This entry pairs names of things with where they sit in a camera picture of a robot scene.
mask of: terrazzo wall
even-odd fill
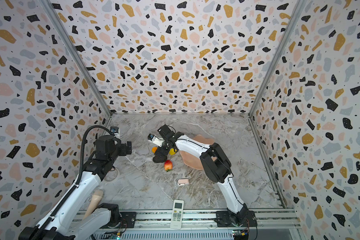
[[[0,239],[17,239],[70,187],[102,111],[38,2],[0,1]]]
[[[253,119],[307,239],[360,240],[360,0],[307,1]]]
[[[244,113],[296,0],[52,2],[112,112]]]

